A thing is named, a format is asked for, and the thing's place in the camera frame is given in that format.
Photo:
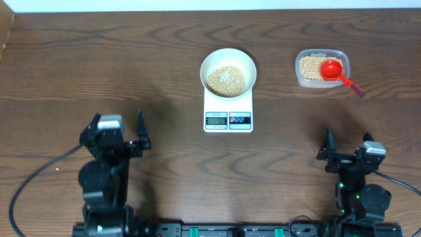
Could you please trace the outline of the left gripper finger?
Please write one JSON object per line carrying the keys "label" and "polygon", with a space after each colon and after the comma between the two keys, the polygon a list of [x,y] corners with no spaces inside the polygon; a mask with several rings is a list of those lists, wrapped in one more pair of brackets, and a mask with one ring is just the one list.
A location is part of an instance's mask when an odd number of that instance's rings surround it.
{"label": "left gripper finger", "polygon": [[89,148],[91,144],[95,142],[95,137],[98,133],[98,122],[101,118],[99,113],[96,113],[93,117],[92,121],[88,124],[88,126],[82,131],[80,134],[80,145]]}
{"label": "left gripper finger", "polygon": [[151,149],[151,139],[145,127],[145,121],[142,111],[139,109],[137,113],[137,132],[136,132],[142,150]]}

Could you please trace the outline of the red plastic measuring scoop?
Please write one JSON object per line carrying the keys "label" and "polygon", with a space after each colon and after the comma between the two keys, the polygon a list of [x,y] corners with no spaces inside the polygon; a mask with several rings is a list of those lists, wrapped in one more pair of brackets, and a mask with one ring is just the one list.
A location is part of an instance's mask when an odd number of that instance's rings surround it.
{"label": "red plastic measuring scoop", "polygon": [[339,80],[359,97],[364,97],[365,92],[352,80],[343,74],[343,67],[338,61],[329,60],[320,67],[322,78],[326,81]]}

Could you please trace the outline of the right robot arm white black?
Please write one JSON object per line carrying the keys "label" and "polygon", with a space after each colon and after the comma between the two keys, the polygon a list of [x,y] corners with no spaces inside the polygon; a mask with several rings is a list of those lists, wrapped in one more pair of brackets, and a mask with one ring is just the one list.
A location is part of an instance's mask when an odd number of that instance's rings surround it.
{"label": "right robot arm white black", "polygon": [[354,154],[338,153],[332,130],[325,130],[316,158],[327,162],[326,172],[339,175],[335,204],[342,216],[326,223],[321,230],[323,236],[376,235],[376,226],[384,221],[389,208],[391,193],[380,185],[367,184],[366,175],[378,170],[385,154],[385,147],[368,132]]}

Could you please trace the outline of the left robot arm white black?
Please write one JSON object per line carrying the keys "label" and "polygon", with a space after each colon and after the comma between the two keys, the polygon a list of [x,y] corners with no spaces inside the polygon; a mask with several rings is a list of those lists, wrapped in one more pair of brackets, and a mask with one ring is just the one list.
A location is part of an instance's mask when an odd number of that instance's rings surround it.
{"label": "left robot arm white black", "polygon": [[94,156],[79,171],[85,201],[84,222],[73,226],[73,236],[154,236],[155,227],[134,216],[126,204],[130,159],[151,149],[142,111],[137,113],[137,140],[124,141],[121,115],[96,114],[80,134],[80,144]]}

